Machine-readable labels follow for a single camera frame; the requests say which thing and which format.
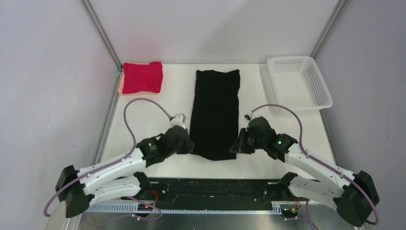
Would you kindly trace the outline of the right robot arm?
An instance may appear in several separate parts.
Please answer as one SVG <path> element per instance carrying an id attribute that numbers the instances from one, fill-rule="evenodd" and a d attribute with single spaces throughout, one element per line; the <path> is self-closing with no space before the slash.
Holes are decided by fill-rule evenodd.
<path id="1" fill-rule="evenodd" d="M 368 173 L 354 173 L 310 153 L 293 137 L 277 134 L 264 117 L 254 118 L 242 128 L 230 149 L 232 153 L 245 154 L 256 150 L 264 150 L 271 158 L 295 166 L 314 178 L 286 173 L 277 183 L 278 194 L 284 200 L 295 196 L 316 201 L 335 210 L 354 227 L 364 225 L 373 207 L 379 203 Z"/>

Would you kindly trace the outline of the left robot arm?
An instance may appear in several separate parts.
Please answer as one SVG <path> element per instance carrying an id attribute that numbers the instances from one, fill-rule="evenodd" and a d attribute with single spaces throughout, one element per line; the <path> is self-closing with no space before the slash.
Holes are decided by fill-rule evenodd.
<path id="1" fill-rule="evenodd" d="M 132 153 L 79 170 L 73 165 L 65 167 L 57 181 L 56 192 L 59 201 L 66 203 L 66 218 L 114 198 L 148 198 L 151 185 L 142 170 L 175 153 L 188 154 L 193 147 L 187 129 L 173 126 L 165 134 L 142 140 Z"/>

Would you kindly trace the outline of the black t shirt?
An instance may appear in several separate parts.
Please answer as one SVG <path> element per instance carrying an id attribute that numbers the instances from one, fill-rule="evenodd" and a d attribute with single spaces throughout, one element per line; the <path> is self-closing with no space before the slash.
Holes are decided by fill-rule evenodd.
<path id="1" fill-rule="evenodd" d="M 193 155 L 235 160 L 230 152 L 239 132 L 240 71 L 197 70 L 190 123 Z"/>

